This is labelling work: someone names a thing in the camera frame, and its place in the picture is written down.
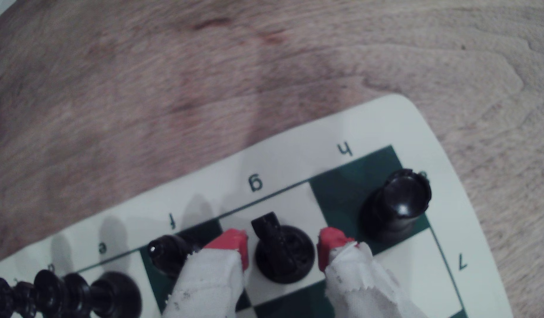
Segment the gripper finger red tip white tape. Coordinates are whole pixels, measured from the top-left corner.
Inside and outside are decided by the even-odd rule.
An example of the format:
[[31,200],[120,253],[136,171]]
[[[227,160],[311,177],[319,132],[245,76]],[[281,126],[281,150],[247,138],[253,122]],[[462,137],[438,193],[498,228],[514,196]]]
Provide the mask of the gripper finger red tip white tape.
[[230,228],[188,256],[162,317],[237,317],[249,266],[247,232]]
[[317,249],[335,317],[427,317],[366,242],[327,227],[319,232]]

